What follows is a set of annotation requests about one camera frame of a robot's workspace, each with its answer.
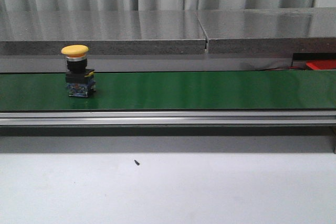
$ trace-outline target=green conveyor belt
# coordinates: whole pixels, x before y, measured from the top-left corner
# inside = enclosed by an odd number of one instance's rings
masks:
[[[0,111],[335,109],[336,71],[96,73],[90,98],[64,73],[0,74]]]

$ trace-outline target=conveyor belt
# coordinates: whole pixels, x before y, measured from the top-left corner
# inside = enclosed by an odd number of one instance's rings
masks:
[[[71,98],[63,73],[0,75],[9,124],[311,124],[335,122],[334,71],[96,73]]]

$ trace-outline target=aluminum rail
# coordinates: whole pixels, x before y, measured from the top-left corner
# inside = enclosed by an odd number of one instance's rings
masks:
[[[336,110],[2,112],[0,126],[334,125]]]

